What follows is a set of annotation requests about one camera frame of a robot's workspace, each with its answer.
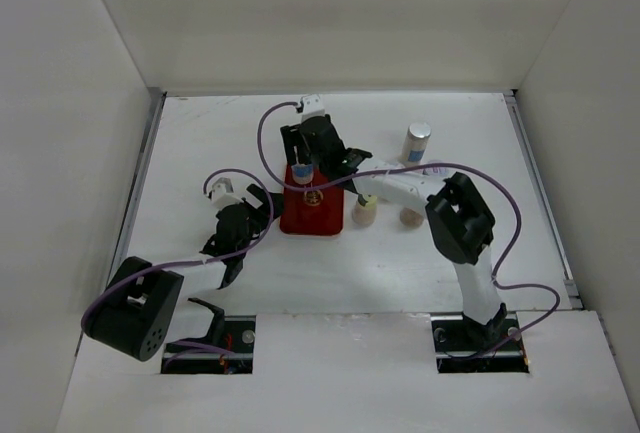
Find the tall bottle grey cap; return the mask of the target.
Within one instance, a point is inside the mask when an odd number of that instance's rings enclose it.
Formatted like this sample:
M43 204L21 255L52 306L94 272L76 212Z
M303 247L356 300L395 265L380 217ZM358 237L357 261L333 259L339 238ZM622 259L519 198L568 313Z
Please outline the tall bottle grey cap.
M312 164L296 163L291 166L291 177L296 185L309 185L314 178L314 166Z

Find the yellow cap spice bottle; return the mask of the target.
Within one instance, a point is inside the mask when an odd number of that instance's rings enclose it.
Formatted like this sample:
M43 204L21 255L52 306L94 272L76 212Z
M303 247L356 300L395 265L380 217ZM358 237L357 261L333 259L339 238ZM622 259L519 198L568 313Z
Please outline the yellow cap spice bottle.
M354 223L361 227L372 225L377 215L377 197L375 195L359 194L352 209Z

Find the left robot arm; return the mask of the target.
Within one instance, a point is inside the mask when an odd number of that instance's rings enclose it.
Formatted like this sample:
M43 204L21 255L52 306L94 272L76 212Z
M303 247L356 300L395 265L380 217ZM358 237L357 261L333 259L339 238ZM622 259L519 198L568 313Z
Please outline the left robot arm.
M217 208L216 229L201 253L221 267L221 289L239 276L251 245L284 211L284 195L251 184L246 192L259 204L237 195L222 178L205 196ZM178 302L184 276L176 270L203 266L204 260L154 265L137 256L126 258L104 293L88 308L81 329L89 338L131 358L149 360L162 345Z

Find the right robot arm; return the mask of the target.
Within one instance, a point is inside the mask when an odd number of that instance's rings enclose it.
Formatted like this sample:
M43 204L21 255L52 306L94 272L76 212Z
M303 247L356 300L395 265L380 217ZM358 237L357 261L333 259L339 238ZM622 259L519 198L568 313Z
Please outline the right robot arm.
M467 175L429 178L347 148L327 114L283 126L280 133L289 165L310 164L346 191L382 198L425 218L437 251L454 266L466 341L483 349L499 338L506 306L492 280L495 218Z

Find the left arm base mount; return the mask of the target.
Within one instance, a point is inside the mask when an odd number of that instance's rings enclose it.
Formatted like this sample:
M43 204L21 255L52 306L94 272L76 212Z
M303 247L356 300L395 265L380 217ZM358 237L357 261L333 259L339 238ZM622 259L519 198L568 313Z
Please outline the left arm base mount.
M227 316L224 309L199 298L188 301L212 315L201 337L166 345L160 373L165 375L246 375L253 372L256 342L255 316Z

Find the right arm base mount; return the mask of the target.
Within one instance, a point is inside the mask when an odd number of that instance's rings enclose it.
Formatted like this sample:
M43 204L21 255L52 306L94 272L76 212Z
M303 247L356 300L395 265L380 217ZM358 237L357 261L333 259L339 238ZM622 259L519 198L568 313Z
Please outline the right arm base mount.
M461 317L435 317L431 325L436 368L441 374L529 372L523 340L506 341L519 327L514 315L506 318L498 337L489 341L473 339Z

